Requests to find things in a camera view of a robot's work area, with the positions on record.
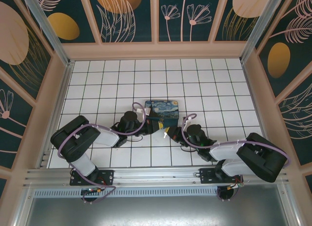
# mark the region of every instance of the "white grid floor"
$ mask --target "white grid floor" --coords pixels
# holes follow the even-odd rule
[[[144,105],[150,99],[177,101],[179,126],[186,113],[196,113],[192,123],[218,142],[244,139],[251,132],[261,135],[239,59],[76,61],[59,128],[79,114],[90,123],[111,127],[133,102]],[[93,144],[87,154],[99,168],[213,164],[197,152],[181,151],[179,144],[163,138],[163,132],[117,149]],[[53,149],[48,168],[67,167]]]

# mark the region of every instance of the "wire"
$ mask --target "wire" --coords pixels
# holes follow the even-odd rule
[[[195,152],[195,151],[196,151],[196,150],[193,150],[193,151],[186,151],[186,150],[182,149],[182,146],[180,146],[180,149],[181,149],[182,151],[188,152],[188,153],[192,153],[192,152]]]
[[[128,142],[140,142],[140,141],[142,141],[143,140],[143,136],[142,135],[140,135],[140,137],[141,137],[141,139],[140,140],[132,140],[132,137],[131,137],[131,140],[127,140]]]
[[[185,137],[185,135],[184,135],[184,132],[183,132],[183,131],[184,131],[185,122],[186,122],[186,120],[187,120],[189,117],[190,117],[191,119],[194,119],[194,118],[197,117],[197,114],[196,114],[196,113],[192,113],[192,114],[190,114],[190,115],[187,115],[187,116],[184,118],[184,120],[183,120],[183,124],[182,124],[181,130],[182,130],[182,137],[183,137],[183,139],[185,140],[185,142],[186,142],[187,144],[189,144],[189,145],[190,145],[191,147],[193,147],[193,148],[207,149],[207,148],[219,147],[220,145],[236,145],[236,144],[245,144],[245,143],[247,143],[247,144],[259,145],[259,146],[262,146],[262,147],[269,148],[269,149],[271,149],[271,150],[273,150],[273,151],[276,151],[276,152],[280,153],[281,155],[285,156],[285,158],[287,158],[288,162],[287,162],[287,164],[284,165],[283,168],[286,168],[286,167],[288,167],[288,166],[291,164],[291,159],[290,159],[290,157],[289,157],[284,151],[282,151],[282,150],[280,150],[280,149],[278,149],[278,148],[276,148],[276,147],[273,147],[273,146],[270,146],[270,145],[261,143],[261,142],[252,142],[252,141],[247,141],[247,140],[241,140],[241,141],[235,141],[235,142],[221,142],[221,143],[218,143],[218,144],[215,144],[215,145],[212,145],[212,146],[206,146],[206,147],[196,146],[196,145],[190,143],[190,142],[186,139],[186,137]]]
[[[79,128],[75,129],[68,137],[66,137],[65,140],[61,143],[60,147],[58,148],[58,157],[61,158],[61,159],[64,159],[64,157],[60,154],[60,152],[62,151],[62,149],[63,149],[64,145],[66,144],[66,142],[68,142],[68,140],[71,139],[71,137],[74,136],[78,131],[80,131],[80,130],[86,128],[86,127],[89,127],[89,126],[96,127],[96,128],[101,128],[101,129],[104,129],[104,130],[108,130],[108,131],[111,131],[113,133],[120,134],[120,135],[132,135],[132,134],[135,134],[136,132],[138,132],[143,127],[143,125],[145,123],[146,113],[145,113],[144,107],[140,103],[137,103],[137,102],[134,102],[132,104],[132,109],[135,112],[137,111],[134,108],[135,104],[139,105],[141,107],[142,111],[143,111],[143,121],[142,121],[141,126],[137,130],[135,130],[133,132],[130,132],[130,133],[124,133],[124,132],[117,132],[117,131],[112,130],[112,129],[108,128],[108,127],[105,127],[105,126],[102,126],[102,125],[96,125],[96,124],[86,124],[86,125],[80,126]],[[74,170],[81,176],[81,178],[83,180],[85,180],[86,182],[90,183],[91,185],[104,187],[104,188],[113,188],[111,191],[109,191],[103,197],[100,197],[100,198],[97,198],[96,200],[94,200],[93,203],[99,202],[99,201],[105,199],[108,195],[110,195],[112,192],[115,191],[116,186],[107,186],[106,184],[101,185],[101,184],[95,183],[93,181],[90,181],[84,175],[82,175],[81,172],[72,163],[69,163],[69,165],[74,168]]]

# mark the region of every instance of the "black bracket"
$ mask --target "black bracket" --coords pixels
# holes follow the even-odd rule
[[[95,183],[103,185],[103,180],[106,185],[111,186],[114,180],[114,170],[99,170]],[[70,186],[90,186],[91,184],[83,180],[76,171],[71,172]]]
[[[208,169],[199,169],[200,182],[202,184],[224,184],[224,183],[235,183],[236,178],[240,180],[240,176],[220,176],[216,175],[216,171],[214,168]]]

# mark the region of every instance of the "flower illustration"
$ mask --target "flower illustration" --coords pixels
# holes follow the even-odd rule
[[[10,91],[5,92],[3,89],[0,90],[0,118],[7,119],[10,117],[10,110],[13,104],[14,94]]]
[[[198,5],[194,10],[194,4],[187,6],[187,16],[189,17],[191,30],[190,30],[190,41],[192,41],[192,27],[197,24],[205,24],[211,21],[209,11],[209,5]]]
[[[168,20],[179,18],[180,13],[178,13],[178,9],[176,5],[169,5],[168,7],[166,5],[163,5],[161,6],[161,11],[166,19],[167,34],[168,34],[169,42],[171,42],[170,35],[169,35],[169,28],[168,28]]]

